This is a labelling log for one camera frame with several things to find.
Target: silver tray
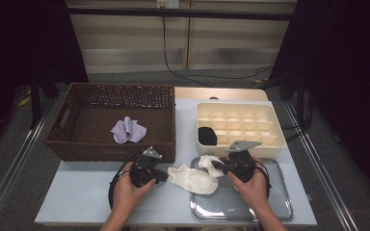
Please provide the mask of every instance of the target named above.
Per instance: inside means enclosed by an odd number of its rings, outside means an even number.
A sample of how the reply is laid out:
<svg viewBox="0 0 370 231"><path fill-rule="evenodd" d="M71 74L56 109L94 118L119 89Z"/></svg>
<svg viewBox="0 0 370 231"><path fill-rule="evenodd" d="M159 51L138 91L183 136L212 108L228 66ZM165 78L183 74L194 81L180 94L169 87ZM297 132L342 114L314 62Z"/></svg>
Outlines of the silver tray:
<svg viewBox="0 0 370 231"><path fill-rule="evenodd" d="M278 162L273 159L260 159L268 169L270 176L269 204L280 220L293 218L293 208L288 195L284 177ZM192 168L198 167L199 158L191 162ZM197 220L256 220L254 212L249 208L240 194L233 189L227 176L219 177L218 188L212 194L191 193L192 214Z"/></svg>

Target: purple cloth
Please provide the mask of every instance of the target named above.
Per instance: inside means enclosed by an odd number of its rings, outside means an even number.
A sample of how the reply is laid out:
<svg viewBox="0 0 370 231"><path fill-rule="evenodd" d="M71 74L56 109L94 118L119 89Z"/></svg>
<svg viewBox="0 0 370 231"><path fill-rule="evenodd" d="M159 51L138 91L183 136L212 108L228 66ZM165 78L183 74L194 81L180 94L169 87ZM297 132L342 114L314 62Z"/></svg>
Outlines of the purple cloth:
<svg viewBox="0 0 370 231"><path fill-rule="evenodd" d="M131 120L130 117L126 116L124 121L119 120L117 122L111 132L114 134L114 140L117 143L139 142L145 137L146 128L138 124L138 120Z"/></svg>

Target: hand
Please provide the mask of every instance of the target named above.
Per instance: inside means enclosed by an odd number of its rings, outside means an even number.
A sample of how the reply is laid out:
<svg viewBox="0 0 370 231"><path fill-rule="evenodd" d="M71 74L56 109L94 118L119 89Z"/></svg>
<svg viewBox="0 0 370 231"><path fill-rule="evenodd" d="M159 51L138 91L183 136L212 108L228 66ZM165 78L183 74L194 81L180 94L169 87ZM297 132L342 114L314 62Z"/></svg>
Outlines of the hand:
<svg viewBox="0 0 370 231"><path fill-rule="evenodd" d="M118 210L131 214L134 209L141 203L143 197L152 190L155 179L149 181L146 185L137 188L131 183L129 170L134 163L129 162L122 170L123 175L119 178L114 187L113 194L113 211Z"/></svg>
<svg viewBox="0 0 370 231"><path fill-rule="evenodd" d="M260 160L252 156L253 159L259 163ZM249 207L254 210L257 219L266 231L284 231L287 230L280 220L273 213L267 202L267 188L266 188L266 177L260 170L255 170L254 175L250 181L243 183L236 175L232 172L228 172L227 175L233 182L236 189L241 194L242 198L248 203Z"/></svg>
<svg viewBox="0 0 370 231"><path fill-rule="evenodd" d="M266 190L266 178L259 170L254 172L253 177L250 181L243 183L236 175L232 172L228 172L227 175L233 182L233 185L241 194L242 198L248 203L248 205L254 210L260 210L265 206L268 206L267 202L267 190Z"/></svg>
<svg viewBox="0 0 370 231"><path fill-rule="evenodd" d="M123 175L117 181L113 193L113 210L101 230L120 230L131 213L141 203L144 196L152 190L155 179L137 188L131 183L129 170L134 163L129 162L122 170Z"/></svg>

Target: black object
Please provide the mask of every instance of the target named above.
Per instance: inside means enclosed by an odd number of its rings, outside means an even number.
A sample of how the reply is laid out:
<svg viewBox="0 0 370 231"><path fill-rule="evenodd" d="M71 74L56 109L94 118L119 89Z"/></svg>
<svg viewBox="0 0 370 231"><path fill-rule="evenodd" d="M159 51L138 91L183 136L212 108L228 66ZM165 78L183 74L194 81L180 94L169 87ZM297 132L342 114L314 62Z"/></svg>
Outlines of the black object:
<svg viewBox="0 0 370 231"><path fill-rule="evenodd" d="M165 171L154 169L160 161L160 159L157 158L159 155L156 152L154 152L156 155L154 153L152 153L152 155L145 154L148 150L154 151L152 147L150 147L145 152L143 152L143 155L140 155L137 158L136 163L129 170L131 183L137 188L146 185L146 183L148 183L152 179L155 179L155 184L158 184L160 181L167 181L168 178L168 174ZM125 167L125 165L136 155L138 155L137 152L131 155L128 160L126 160L124 164L122 164L122 166L119 168L119 171L116 173L116 175L113 177L112 182L110 183L108 197L110 208L112 209L114 187L116 186L119 178L125 173L121 171Z"/></svg>
<svg viewBox="0 0 370 231"><path fill-rule="evenodd" d="M150 180L155 179L155 184L160 181L167 181L168 174L165 171L152 168L139 168L137 165L131 167L130 178L133 185L140 188Z"/></svg>
<svg viewBox="0 0 370 231"><path fill-rule="evenodd" d="M215 131L210 127L198 128L198 141L202 145L216 146L218 144L218 137Z"/></svg>
<svg viewBox="0 0 370 231"><path fill-rule="evenodd" d="M229 171L235 174L244 183L251 180L256 170L254 159L248 150L241 152L231 152L227 159L220 159L222 163L212 161L212 165L216 169L221 169L227 175Z"/></svg>

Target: white egg tray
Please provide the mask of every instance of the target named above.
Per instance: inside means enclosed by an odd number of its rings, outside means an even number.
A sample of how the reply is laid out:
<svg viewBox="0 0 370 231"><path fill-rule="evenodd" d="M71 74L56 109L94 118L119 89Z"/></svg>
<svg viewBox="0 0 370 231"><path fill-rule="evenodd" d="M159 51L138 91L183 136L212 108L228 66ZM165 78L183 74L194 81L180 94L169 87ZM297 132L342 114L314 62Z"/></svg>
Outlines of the white egg tray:
<svg viewBox="0 0 370 231"><path fill-rule="evenodd" d="M197 134L199 155L227 157L225 149L234 141L260 141L262 144L249 152L274 159L286 145L275 110L269 105L199 103L197 132L199 127L212 128L218 138L217 145L203 145Z"/></svg>

